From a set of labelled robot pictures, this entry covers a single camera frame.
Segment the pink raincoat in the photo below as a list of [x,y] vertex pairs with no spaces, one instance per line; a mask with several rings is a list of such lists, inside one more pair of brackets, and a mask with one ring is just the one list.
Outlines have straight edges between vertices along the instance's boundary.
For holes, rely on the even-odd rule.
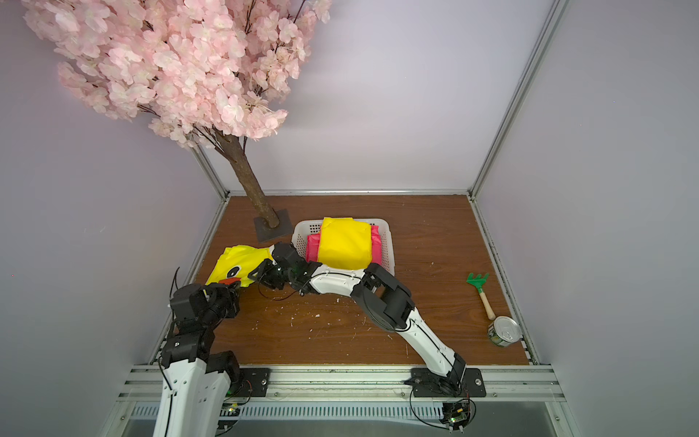
[[[305,260],[316,262],[319,256],[321,234],[311,234],[306,237],[306,254]],[[382,263],[383,244],[380,236],[379,227],[371,225],[371,254],[372,262]]]

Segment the plain yellow raincoat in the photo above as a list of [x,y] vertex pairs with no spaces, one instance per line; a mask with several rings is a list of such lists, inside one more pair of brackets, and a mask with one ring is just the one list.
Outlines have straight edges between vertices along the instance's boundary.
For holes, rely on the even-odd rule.
[[371,225],[352,218],[324,218],[318,262],[334,269],[356,271],[373,261]]

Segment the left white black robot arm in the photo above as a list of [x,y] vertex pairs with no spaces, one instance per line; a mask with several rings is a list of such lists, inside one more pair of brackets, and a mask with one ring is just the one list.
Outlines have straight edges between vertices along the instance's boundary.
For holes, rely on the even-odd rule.
[[240,311],[240,281],[191,283],[172,293],[173,328],[158,369],[163,381],[155,436],[214,436],[240,365],[231,351],[213,353],[215,330]]

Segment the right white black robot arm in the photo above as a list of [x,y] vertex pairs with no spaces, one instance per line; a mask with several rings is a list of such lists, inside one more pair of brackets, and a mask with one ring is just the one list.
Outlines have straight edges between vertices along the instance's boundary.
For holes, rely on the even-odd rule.
[[411,291],[379,264],[356,271],[336,269],[307,261],[293,245],[280,243],[271,248],[271,258],[262,260],[248,278],[273,290],[289,286],[300,295],[333,294],[352,299],[375,325],[400,335],[422,358],[431,375],[421,386],[446,396],[465,393],[465,360],[428,326]]

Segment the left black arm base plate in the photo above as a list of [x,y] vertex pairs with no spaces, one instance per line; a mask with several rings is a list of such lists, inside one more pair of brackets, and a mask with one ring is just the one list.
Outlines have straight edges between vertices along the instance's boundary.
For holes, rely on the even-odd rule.
[[267,395],[271,368],[243,367],[240,377],[229,388],[229,397],[264,398]]

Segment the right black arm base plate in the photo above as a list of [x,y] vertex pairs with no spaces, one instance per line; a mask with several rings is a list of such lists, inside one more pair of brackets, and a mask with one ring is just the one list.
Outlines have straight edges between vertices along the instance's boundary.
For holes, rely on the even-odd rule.
[[411,369],[411,376],[403,382],[413,388],[417,398],[485,398],[487,391],[482,372],[467,368],[459,384],[450,378],[436,375],[427,368]]

